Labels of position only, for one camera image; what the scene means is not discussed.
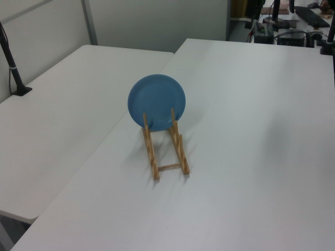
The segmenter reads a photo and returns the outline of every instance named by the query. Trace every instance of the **table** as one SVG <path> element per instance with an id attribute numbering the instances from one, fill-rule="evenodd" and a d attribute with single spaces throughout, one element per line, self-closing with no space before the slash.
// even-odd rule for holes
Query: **table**
<path id="1" fill-rule="evenodd" d="M 0 214 L 32 223 L 172 53 L 85 45 L 0 105 Z"/>
<path id="2" fill-rule="evenodd" d="M 13 251 L 333 250 L 332 71 L 316 50 L 186 40 L 161 73 L 185 90 L 189 177 L 153 181 L 126 113 Z"/>

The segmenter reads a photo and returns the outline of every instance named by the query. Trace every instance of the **blue plate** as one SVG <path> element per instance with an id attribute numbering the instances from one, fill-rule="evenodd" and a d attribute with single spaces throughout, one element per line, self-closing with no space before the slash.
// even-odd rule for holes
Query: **blue plate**
<path id="1" fill-rule="evenodd" d="M 128 96 L 128 110 L 134 121 L 144 127 L 143 113 L 147 115 L 148 127 L 162 131 L 172 126 L 171 108 L 178 120 L 186 105 L 185 93 L 173 78 L 155 74 L 139 80 Z"/>

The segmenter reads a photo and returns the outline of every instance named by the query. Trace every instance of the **cable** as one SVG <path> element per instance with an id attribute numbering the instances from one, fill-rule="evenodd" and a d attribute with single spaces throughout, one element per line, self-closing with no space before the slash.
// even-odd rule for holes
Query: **cable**
<path id="1" fill-rule="evenodd" d="M 5 29 L 4 29 L 4 27 L 3 27 L 2 25 L 1 25 L 1 30 L 2 30 L 2 32 L 4 33 L 5 38 L 6 38 L 6 42 L 7 42 L 7 44 L 8 44 L 7 34 L 6 34 Z"/>
<path id="2" fill-rule="evenodd" d="M 10 69 L 9 69 L 9 92 L 10 92 L 11 95 L 13 95 L 12 88 L 10 86 Z"/>
<path id="3" fill-rule="evenodd" d="M 288 31 L 288 32 L 284 32 L 282 34 L 279 34 L 277 36 L 275 36 L 274 38 L 279 38 L 281 36 L 284 36 L 284 35 L 288 35 L 288 34 L 293 34 L 293 33 L 304 33 L 304 34 L 307 34 L 307 32 L 304 32 L 304 31 Z"/>
<path id="4" fill-rule="evenodd" d="M 258 19 L 258 22 L 261 20 L 262 16 L 267 15 L 267 12 L 269 12 L 269 14 L 271 13 L 271 8 L 272 8 L 273 5 L 274 5 L 274 1 L 273 1 L 272 5 L 269 7 L 269 9 L 267 9 L 267 11 L 260 16 L 260 18 Z"/>
<path id="5" fill-rule="evenodd" d="M 270 23 L 270 14 L 271 14 L 271 9 L 272 9 L 272 6 L 274 5 L 274 1 L 272 3 L 272 5 L 270 6 L 270 11 L 269 11 L 269 23 Z"/>

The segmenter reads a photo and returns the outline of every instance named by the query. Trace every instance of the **computer equipment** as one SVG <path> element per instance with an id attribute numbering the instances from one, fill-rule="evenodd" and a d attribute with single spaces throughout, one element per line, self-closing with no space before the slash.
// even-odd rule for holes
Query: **computer equipment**
<path id="1" fill-rule="evenodd" d="M 326 21 L 324 21 L 308 7 L 295 6 L 294 8 L 295 13 L 309 25 L 314 26 L 314 24 L 318 24 L 318 26 L 322 28 L 330 27 L 330 25 Z"/>
<path id="2" fill-rule="evenodd" d="M 304 47 L 305 36 L 306 34 L 302 30 L 280 29 L 278 31 L 277 44 L 286 46 Z"/>
<path id="3" fill-rule="evenodd" d="M 255 43 L 273 44 L 274 36 L 272 24 L 257 23 L 254 28 L 253 37 Z"/>

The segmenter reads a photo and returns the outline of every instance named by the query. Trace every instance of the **keyboard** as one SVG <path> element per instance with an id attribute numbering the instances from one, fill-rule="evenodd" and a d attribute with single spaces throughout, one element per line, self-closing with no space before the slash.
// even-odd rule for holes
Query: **keyboard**
<path id="1" fill-rule="evenodd" d="M 324 21 L 321 17 L 315 14 L 312 10 L 307 7 L 294 6 L 295 13 L 301 17 L 303 21 L 314 27 L 314 23 L 317 22 L 320 28 L 330 27 L 329 23 Z"/>

